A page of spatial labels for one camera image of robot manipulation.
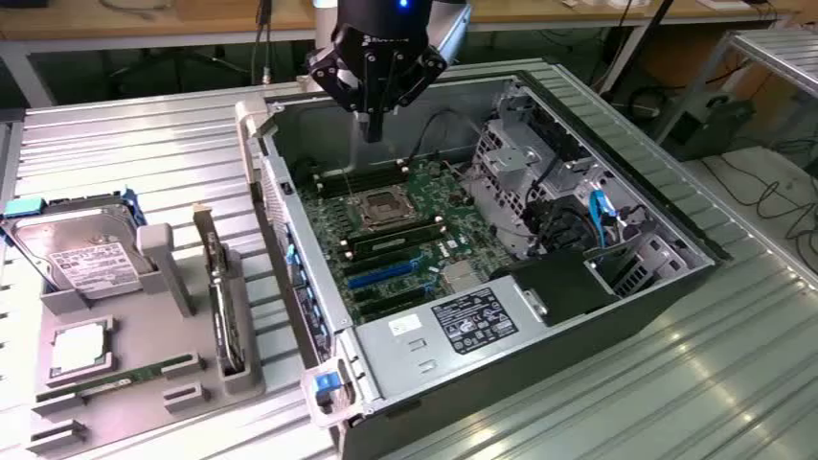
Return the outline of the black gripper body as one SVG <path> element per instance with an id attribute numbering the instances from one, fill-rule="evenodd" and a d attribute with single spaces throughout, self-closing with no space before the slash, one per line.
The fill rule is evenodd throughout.
<path id="1" fill-rule="evenodd" d="M 340 67 L 361 67 L 365 55 L 397 53 L 400 60 L 436 62 L 427 26 L 431 1 L 339 1 L 331 35 L 331 60 Z"/>

